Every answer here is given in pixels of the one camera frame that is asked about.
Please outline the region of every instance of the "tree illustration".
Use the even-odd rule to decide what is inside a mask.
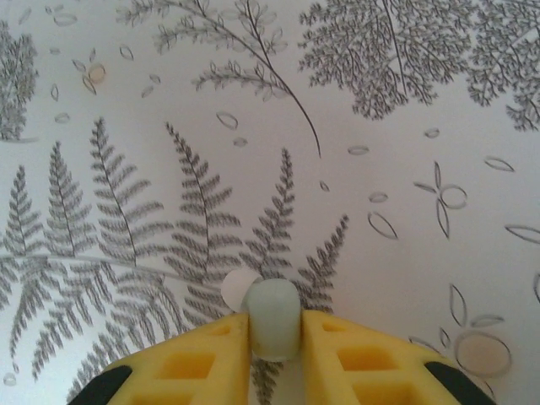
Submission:
[[[34,95],[34,57],[30,35],[15,40],[8,24],[0,20],[0,140],[19,140],[26,124],[26,103]]]
[[[239,227],[240,220],[231,213],[218,210],[230,197],[232,188],[220,189],[220,175],[209,176],[208,162],[192,152],[186,140],[171,125],[167,125],[167,130],[186,176],[182,182],[184,192],[180,210],[190,214],[192,219],[176,224],[179,231],[172,235],[176,243],[170,248],[171,254],[165,257],[165,262],[191,284],[188,286],[190,296],[185,301],[198,314],[188,309],[184,309],[183,314],[198,327],[228,312],[219,288],[214,284],[222,281],[231,267],[241,264],[237,256],[221,251],[241,246],[242,241],[218,229]]]
[[[471,98],[489,106],[512,92],[516,105],[506,112],[519,131],[540,124],[540,5],[535,1],[482,0],[476,23],[468,89]]]
[[[327,0],[300,15],[309,27],[300,70],[310,85],[332,82],[374,120],[410,100],[431,105],[436,84],[467,70],[471,0]]]
[[[9,201],[8,225],[3,244],[15,256],[26,256],[40,249],[42,242],[36,238],[43,228],[38,221],[39,212],[32,211],[32,199],[26,190],[24,166],[19,166],[13,180]]]
[[[130,204],[130,202],[150,182],[147,180],[135,180],[126,185],[126,181],[137,171],[134,165],[123,165],[125,156],[115,154],[114,146],[109,145],[109,136],[105,132],[105,121],[98,120],[90,143],[94,147],[91,154],[94,157],[92,169],[97,172],[94,182],[101,186],[95,191],[95,195],[102,202],[98,203],[98,209],[105,215],[100,219],[101,238],[99,246],[101,251],[108,257],[113,257],[123,262],[137,264],[137,259],[156,255],[166,251],[166,247],[152,243],[145,243],[153,235],[170,230],[171,224],[164,221],[154,221],[136,226],[140,219],[151,213],[163,209],[163,204],[152,201],[142,204]]]
[[[97,242],[95,227],[86,222],[91,206],[82,205],[83,192],[60,153],[60,143],[52,148],[49,169],[50,230],[45,230],[46,247],[58,256],[74,257]]]
[[[272,58],[287,47],[282,39],[283,30],[271,27],[277,15],[261,5],[257,0],[237,0],[233,8],[218,11],[210,6],[209,0],[132,0],[130,8],[118,10],[117,21],[134,26],[146,21],[151,14],[163,18],[171,9],[182,11],[182,16],[173,28],[159,26],[154,37],[159,53],[169,51],[178,40],[215,46],[238,53],[247,53],[250,67],[243,67],[236,60],[218,66],[210,63],[198,78],[193,80],[197,90],[205,84],[224,89],[237,83],[241,87],[251,86],[263,101],[272,97],[290,97],[307,120],[317,152],[321,156],[321,145],[316,129],[293,90],[285,82],[273,65]]]

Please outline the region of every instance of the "yellow robot part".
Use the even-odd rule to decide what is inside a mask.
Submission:
[[[131,374],[105,403],[246,405],[248,323],[247,314],[226,316],[116,361],[104,374],[127,367]]]

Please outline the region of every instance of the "fern leaflet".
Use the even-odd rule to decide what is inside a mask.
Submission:
[[[280,182],[276,184],[278,197],[272,197],[273,208],[265,208],[264,216],[259,217],[262,228],[253,228],[257,240],[247,240],[250,252],[241,252],[240,257],[251,269],[264,278],[283,278],[280,268],[291,267],[280,253],[290,251],[288,228],[293,226],[294,188],[293,165],[287,149],[282,150]]]
[[[39,212],[32,212],[32,199],[26,191],[24,166],[19,166],[13,180],[9,200],[8,225],[3,244],[15,256],[26,256],[40,249],[41,241],[35,238],[43,225],[38,222]]]
[[[227,267],[241,264],[238,257],[221,251],[230,246],[241,246],[242,241],[216,229],[239,227],[240,221],[231,213],[217,210],[230,197],[232,188],[219,189],[220,176],[208,175],[208,162],[193,153],[171,125],[167,124],[167,130],[180,155],[181,170],[186,175],[182,182],[184,192],[180,210],[190,214],[192,219],[179,221],[176,225],[179,232],[172,235],[176,244],[170,248],[171,255],[165,262],[186,281],[195,284],[189,288],[191,296],[186,298],[186,305],[197,314],[188,309],[183,313],[190,323],[200,326],[220,318],[227,311],[219,291],[212,289],[211,284],[223,280]]]
[[[105,215],[105,218],[99,221],[102,238],[99,242],[101,251],[108,257],[133,265],[137,264],[137,259],[140,257],[166,251],[162,245],[145,242],[157,233],[172,229],[172,224],[154,221],[136,226],[141,218],[163,209],[163,204],[152,201],[129,206],[129,203],[146,189],[150,182],[136,180],[130,185],[124,184],[137,171],[137,167],[123,165],[125,156],[114,153],[115,148],[109,145],[109,136],[105,132],[103,119],[95,123],[92,134],[90,139],[94,147],[91,152],[94,157],[92,169],[97,172],[94,182],[101,186],[95,191],[95,195],[102,200],[98,203],[98,209]]]
[[[83,192],[60,153],[60,143],[52,148],[49,169],[50,230],[45,231],[47,249],[58,256],[75,256],[97,242],[95,227],[86,222],[91,206],[82,205]]]
[[[104,316],[105,305],[112,302],[109,285],[116,285],[117,281],[109,263],[87,262],[72,265],[70,270],[70,277],[64,279],[67,287],[60,290],[62,298],[54,301],[55,308],[49,310],[40,330],[32,359],[35,380],[50,357],[56,355],[56,348],[63,348],[63,338],[73,340],[73,330],[82,335],[83,322],[93,326],[89,304]]]

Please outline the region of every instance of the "white round tip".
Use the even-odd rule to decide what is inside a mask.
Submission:
[[[262,281],[261,275],[249,268],[241,267],[231,271],[221,284],[221,296],[225,304],[234,312],[242,311],[247,290],[259,281]]]

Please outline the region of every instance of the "botanical print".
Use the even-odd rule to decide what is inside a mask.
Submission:
[[[178,40],[209,44],[216,51],[224,48],[246,53],[250,67],[234,59],[224,65],[210,62],[207,70],[192,82],[197,90],[206,84],[224,89],[229,84],[251,86],[263,101],[272,97],[293,99],[306,119],[315,139],[317,153],[321,145],[313,122],[304,106],[285,79],[273,66],[273,56],[287,47],[283,30],[273,24],[277,15],[267,5],[257,0],[237,0],[233,8],[217,10],[209,0],[132,0],[130,8],[119,8],[117,21],[135,26],[145,22],[152,14],[166,17],[171,10],[180,11],[180,18],[173,28],[159,25],[154,44],[159,53],[169,51]]]
[[[470,0],[327,0],[300,15],[301,70],[310,84],[334,82],[353,111],[380,120],[410,100],[431,105],[436,84],[467,71]]]
[[[94,194],[99,198],[95,207],[84,202],[84,191],[73,179],[59,142],[51,151],[45,226],[41,212],[32,208],[23,165],[13,180],[3,236],[7,254],[0,257],[0,310],[17,306],[9,341],[13,368],[19,368],[15,362],[19,341],[31,322],[41,324],[32,360],[32,375],[38,380],[65,341],[82,336],[96,317],[106,320],[105,330],[81,364],[68,400],[109,363],[133,350],[230,313],[219,283],[242,262],[264,278],[294,278],[298,273],[294,284],[302,305],[332,311],[329,292],[348,218],[343,216],[324,247],[316,248],[316,257],[307,257],[309,268],[292,271],[292,264],[282,256],[290,251],[288,229],[294,224],[293,171],[287,149],[282,152],[272,206],[259,217],[261,227],[253,228],[255,239],[242,241],[230,232],[240,227],[240,220],[222,209],[232,187],[222,187],[220,175],[209,174],[208,162],[171,125],[167,130],[184,176],[183,216],[174,224],[150,219],[163,204],[140,197],[151,184],[137,176],[137,166],[127,163],[124,154],[116,152],[103,119],[95,123],[90,138]],[[92,224],[88,218],[96,208],[100,217]],[[170,245],[152,242],[165,231],[171,231]],[[86,254],[94,246],[102,256]],[[232,254],[231,247],[240,251]],[[163,257],[173,273],[140,264],[140,259],[151,255]],[[165,285],[167,278],[188,284],[181,305]],[[19,297],[12,295],[16,283],[22,285]],[[252,374],[261,403],[270,403],[282,367],[254,359]]]
[[[441,351],[421,338],[410,337],[409,340],[443,355],[448,356],[451,351],[459,366],[473,377],[494,379],[507,374],[512,366],[510,349],[496,334],[486,332],[503,323],[505,318],[492,314],[471,317],[462,292],[454,284],[450,284],[450,313],[462,331],[452,338],[444,327],[440,327],[440,345],[437,346],[442,347]],[[483,384],[493,397],[490,384],[486,380]]]
[[[0,140],[28,142],[21,139],[26,124],[26,103],[34,95],[34,57],[37,51],[30,35],[14,39],[8,23],[0,20]]]

